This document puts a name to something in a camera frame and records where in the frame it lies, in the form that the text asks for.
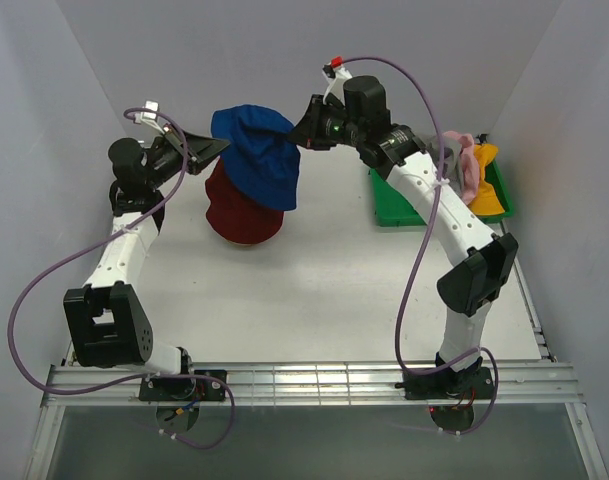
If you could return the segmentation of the blue bucket hat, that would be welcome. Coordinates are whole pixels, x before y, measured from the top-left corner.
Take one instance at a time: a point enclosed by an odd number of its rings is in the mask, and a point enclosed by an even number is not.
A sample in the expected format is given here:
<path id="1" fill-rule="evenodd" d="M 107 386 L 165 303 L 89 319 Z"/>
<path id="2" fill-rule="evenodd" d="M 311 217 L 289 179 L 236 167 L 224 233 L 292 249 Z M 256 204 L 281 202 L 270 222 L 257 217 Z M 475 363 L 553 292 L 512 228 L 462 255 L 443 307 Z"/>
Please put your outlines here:
<path id="1" fill-rule="evenodd" d="M 263 207 L 297 208 L 300 152 L 287 139 L 293 124 L 279 112 L 251 104 L 217 110 L 211 134 L 229 146 L 221 154 L 233 185 Z"/>

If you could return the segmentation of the dark red bucket hat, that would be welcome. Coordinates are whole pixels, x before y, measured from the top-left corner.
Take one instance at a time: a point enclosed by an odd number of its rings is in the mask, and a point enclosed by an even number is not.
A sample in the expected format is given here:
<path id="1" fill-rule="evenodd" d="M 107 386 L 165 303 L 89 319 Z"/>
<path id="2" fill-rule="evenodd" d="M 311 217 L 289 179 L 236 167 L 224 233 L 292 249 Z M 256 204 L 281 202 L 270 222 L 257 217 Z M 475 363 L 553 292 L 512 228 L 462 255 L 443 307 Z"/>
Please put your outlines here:
<path id="1" fill-rule="evenodd" d="M 205 181 L 210 205 L 205 217 L 224 240 L 240 243 L 265 242 L 283 225 L 284 213 L 270 209 L 239 191 L 225 172 L 222 160 Z"/>

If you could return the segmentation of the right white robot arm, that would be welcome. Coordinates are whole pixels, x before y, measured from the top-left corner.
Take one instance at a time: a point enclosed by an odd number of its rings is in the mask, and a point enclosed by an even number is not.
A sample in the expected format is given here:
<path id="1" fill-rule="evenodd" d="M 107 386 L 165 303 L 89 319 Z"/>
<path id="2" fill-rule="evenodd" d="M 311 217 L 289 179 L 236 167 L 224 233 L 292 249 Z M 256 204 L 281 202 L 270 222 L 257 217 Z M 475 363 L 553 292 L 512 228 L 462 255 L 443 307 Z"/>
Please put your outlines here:
<path id="1" fill-rule="evenodd" d="M 325 94 L 312 95 L 288 139 L 314 151 L 354 148 L 421 216 L 451 264 L 437 282 L 446 324 L 435 365 L 405 367 L 398 388 L 407 399 L 490 397 L 494 382 L 482 365 L 481 338 L 513 267 L 517 240 L 484 224 L 439 178 L 429 147 L 410 127 L 392 122 L 385 89 L 374 76 L 336 78 Z"/>

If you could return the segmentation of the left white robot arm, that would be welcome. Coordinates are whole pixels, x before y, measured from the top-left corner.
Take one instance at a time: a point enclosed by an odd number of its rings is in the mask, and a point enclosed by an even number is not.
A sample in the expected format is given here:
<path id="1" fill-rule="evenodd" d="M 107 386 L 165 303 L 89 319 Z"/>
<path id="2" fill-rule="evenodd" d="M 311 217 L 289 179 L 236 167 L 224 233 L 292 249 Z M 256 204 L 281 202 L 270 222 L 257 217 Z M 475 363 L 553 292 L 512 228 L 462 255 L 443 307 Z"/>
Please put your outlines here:
<path id="1" fill-rule="evenodd" d="M 115 177 L 109 189 L 114 238 L 84 285 L 68 290 L 63 299 L 80 365 L 163 374 L 162 388 L 178 400 L 194 392 L 196 376 L 187 369 L 187 352 L 155 339 L 136 285 L 164 222 L 161 186 L 182 169 L 201 173 L 229 145 L 224 139 L 178 134 L 166 125 L 148 147 L 133 138 L 109 147 Z"/>

